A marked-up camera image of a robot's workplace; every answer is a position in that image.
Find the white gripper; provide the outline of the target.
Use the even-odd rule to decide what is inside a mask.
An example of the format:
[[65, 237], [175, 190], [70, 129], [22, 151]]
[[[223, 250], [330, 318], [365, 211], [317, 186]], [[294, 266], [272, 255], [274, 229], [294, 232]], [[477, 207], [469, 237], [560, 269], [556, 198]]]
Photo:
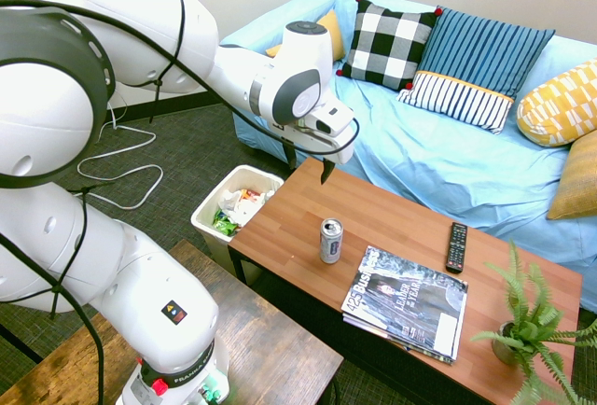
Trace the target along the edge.
[[335, 163], [345, 164], [353, 156], [355, 129], [352, 123], [335, 136], [298, 125], [284, 125], [279, 130], [279, 135], [291, 142], [284, 141], [285, 157], [291, 171], [297, 167], [295, 146], [305, 153], [322, 157], [323, 169], [320, 176], [322, 185], [333, 173]]

